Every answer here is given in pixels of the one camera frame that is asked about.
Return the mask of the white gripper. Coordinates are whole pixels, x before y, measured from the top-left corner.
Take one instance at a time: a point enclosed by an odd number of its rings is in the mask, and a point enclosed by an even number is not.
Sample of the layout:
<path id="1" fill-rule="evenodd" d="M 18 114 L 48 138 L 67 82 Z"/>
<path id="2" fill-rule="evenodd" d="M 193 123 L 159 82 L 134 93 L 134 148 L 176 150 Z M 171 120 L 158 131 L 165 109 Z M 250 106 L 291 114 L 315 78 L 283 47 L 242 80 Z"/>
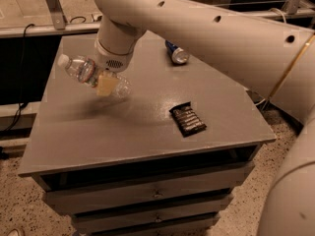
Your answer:
<path id="1" fill-rule="evenodd" d="M 100 44 L 98 39 L 94 42 L 94 48 L 96 64 L 101 69 L 109 70 L 101 72 L 98 76 L 96 94 L 99 96 L 109 96 L 119 83 L 119 79 L 115 73 L 123 72 L 128 68 L 133 54 L 119 55 L 111 53 Z"/>

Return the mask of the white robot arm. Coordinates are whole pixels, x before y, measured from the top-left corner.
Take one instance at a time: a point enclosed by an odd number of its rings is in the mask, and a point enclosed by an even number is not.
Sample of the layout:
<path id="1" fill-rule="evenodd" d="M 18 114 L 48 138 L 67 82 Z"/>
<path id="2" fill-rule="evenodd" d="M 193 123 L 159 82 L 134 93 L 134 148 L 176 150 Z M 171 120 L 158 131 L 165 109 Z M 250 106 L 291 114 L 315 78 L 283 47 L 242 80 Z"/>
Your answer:
<path id="1" fill-rule="evenodd" d="M 94 0 L 101 54 L 145 30 L 260 94 L 302 123 L 266 199 L 257 236 L 315 236 L 315 33 L 190 0 Z"/>

